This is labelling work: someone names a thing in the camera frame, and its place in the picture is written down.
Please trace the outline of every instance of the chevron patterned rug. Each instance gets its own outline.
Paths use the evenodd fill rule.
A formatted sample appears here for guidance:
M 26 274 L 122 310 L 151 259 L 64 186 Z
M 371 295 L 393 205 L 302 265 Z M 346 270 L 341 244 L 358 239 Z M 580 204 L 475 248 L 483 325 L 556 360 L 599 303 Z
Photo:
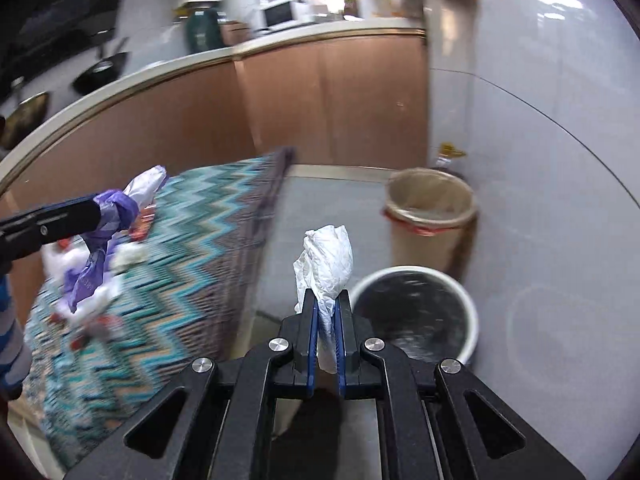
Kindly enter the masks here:
M 25 328 L 33 351 L 24 394 L 53 452 L 71 468 L 194 357 L 224 360 L 255 280 L 292 152 L 280 150 L 171 178 L 157 196 L 149 258 L 124 275 L 108 312 L 125 334 L 72 351 L 49 316 L 45 282 Z

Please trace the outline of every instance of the white tile wall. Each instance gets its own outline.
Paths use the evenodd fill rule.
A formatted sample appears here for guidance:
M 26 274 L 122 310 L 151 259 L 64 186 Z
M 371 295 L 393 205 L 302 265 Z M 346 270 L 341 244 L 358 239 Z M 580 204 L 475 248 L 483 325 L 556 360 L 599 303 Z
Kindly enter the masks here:
M 606 478 L 640 431 L 640 210 L 556 124 L 474 87 L 475 372 L 587 478 Z
M 434 163 L 441 142 L 453 142 L 456 147 L 468 147 L 468 116 L 474 76 L 432 68 L 430 83 L 430 160 Z
M 140 70 L 149 63 L 171 60 L 189 53 L 182 24 L 174 24 L 172 1 L 121 1 L 116 36 L 105 45 L 105 55 L 113 53 L 121 38 L 129 38 L 123 48 L 130 53 L 123 75 Z M 97 61 L 97 49 L 85 50 L 29 81 L 24 86 L 22 96 L 27 98 L 39 92 L 51 92 L 48 114 L 51 117 L 79 99 L 80 96 L 70 85 L 82 71 Z M 15 98 L 9 97 L 0 104 L 0 114 L 8 116 L 15 107 Z
M 613 0 L 428 0 L 428 6 L 432 68 L 472 73 L 517 95 L 640 194 L 640 43 Z M 434 97 L 438 90 L 432 85 Z

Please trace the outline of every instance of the cabinet door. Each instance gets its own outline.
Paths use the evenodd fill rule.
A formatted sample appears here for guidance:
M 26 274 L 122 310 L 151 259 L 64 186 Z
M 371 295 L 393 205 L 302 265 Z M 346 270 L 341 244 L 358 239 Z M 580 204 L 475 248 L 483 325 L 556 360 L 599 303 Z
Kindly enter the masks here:
M 259 153 L 295 146 L 300 164 L 331 164 L 320 73 L 320 45 L 306 43 L 237 63 Z
M 322 60 L 335 164 L 426 165 L 424 40 L 389 35 L 325 41 Z

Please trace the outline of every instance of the beige trash bin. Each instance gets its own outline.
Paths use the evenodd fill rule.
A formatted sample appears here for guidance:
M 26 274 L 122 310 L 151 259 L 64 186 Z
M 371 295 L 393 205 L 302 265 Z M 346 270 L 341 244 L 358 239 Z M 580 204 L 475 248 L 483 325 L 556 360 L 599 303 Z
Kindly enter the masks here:
M 394 264 L 447 272 L 477 210 L 473 190 L 456 176 L 426 168 L 393 174 L 386 183 L 385 215 Z

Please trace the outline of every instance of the purple plastic bag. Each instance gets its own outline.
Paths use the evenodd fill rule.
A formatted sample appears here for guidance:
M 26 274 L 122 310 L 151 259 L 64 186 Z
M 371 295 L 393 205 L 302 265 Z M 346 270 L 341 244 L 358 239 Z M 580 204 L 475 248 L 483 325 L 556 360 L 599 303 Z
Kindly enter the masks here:
M 139 214 L 136 201 L 120 190 L 100 193 L 94 202 L 100 206 L 102 217 L 95 231 L 81 235 L 90 255 L 69 297 L 71 312 L 102 285 L 109 240 L 118 231 L 129 229 Z

